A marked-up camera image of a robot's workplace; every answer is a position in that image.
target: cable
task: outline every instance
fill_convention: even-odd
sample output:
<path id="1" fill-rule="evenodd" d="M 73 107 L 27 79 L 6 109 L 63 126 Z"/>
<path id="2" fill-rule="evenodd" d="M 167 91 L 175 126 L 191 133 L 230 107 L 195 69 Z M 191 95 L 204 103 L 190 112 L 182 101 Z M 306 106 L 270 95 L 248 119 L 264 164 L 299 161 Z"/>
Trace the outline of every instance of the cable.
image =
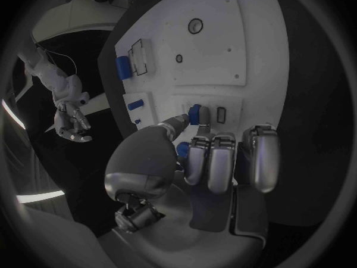
<path id="1" fill-rule="evenodd" d="M 77 74 L 77 65 L 76 65 L 76 63 L 74 62 L 74 60 L 72 60 L 71 57 L 69 57 L 68 55 L 59 54 L 59 53 L 57 53 L 57 52 L 53 52 L 53 51 L 49 51 L 48 49 L 45 49 L 43 46 L 41 46 L 41 45 L 36 41 L 36 39 L 35 39 L 35 37 L 33 36 L 32 33 L 31 33 L 31 38 L 32 38 L 32 40 L 33 40 L 33 42 L 34 42 L 35 44 L 37 44 L 41 49 L 43 49 L 43 50 L 48 54 L 48 56 L 51 58 L 52 62 L 53 62 L 55 65 L 56 65 L 56 63 L 55 63 L 54 59 L 52 58 L 52 56 L 49 54 L 49 52 L 51 52 L 51 53 L 53 53 L 53 54 L 56 54 L 56 55 L 62 55 L 62 56 L 64 56 L 64 57 L 69 58 L 69 59 L 72 61 L 72 63 L 74 64 L 74 68 L 75 68 L 75 71 L 76 71 L 76 74 Z"/>

